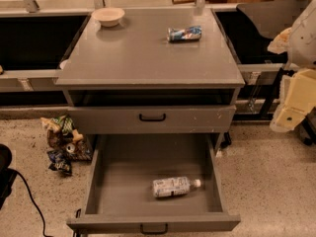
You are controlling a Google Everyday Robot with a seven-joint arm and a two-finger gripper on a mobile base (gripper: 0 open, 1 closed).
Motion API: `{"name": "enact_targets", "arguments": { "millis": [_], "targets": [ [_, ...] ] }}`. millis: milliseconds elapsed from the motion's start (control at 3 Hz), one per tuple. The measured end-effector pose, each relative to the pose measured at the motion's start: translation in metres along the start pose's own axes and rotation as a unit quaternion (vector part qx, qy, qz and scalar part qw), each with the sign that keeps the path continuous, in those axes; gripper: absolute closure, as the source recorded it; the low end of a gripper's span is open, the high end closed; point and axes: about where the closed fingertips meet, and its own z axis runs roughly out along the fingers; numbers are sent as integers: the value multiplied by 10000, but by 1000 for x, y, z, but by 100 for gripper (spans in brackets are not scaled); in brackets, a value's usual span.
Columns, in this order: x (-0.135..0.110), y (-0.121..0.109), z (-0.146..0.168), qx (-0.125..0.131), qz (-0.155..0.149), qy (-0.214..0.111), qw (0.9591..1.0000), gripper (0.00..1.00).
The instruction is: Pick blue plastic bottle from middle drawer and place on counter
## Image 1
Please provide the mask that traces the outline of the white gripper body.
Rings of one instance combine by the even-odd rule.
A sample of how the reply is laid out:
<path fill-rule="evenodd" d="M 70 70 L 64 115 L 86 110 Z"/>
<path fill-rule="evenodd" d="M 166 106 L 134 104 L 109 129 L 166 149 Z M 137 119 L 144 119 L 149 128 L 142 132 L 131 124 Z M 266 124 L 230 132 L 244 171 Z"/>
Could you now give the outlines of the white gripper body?
<path fill-rule="evenodd" d="M 316 71 L 300 69 L 292 76 L 284 75 L 280 81 L 279 99 L 270 129 L 292 131 L 316 107 Z"/>

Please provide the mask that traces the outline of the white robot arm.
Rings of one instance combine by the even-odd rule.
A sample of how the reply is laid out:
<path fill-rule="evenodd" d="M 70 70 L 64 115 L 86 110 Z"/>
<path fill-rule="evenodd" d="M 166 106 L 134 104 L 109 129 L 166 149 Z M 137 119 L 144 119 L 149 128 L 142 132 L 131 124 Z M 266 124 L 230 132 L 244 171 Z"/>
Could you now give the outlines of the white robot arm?
<path fill-rule="evenodd" d="M 287 52 L 288 62 L 299 70 L 280 82 L 280 103 L 270 128 L 276 132 L 294 130 L 316 107 L 316 0 L 312 0 L 291 28 L 279 33 L 268 51 Z"/>

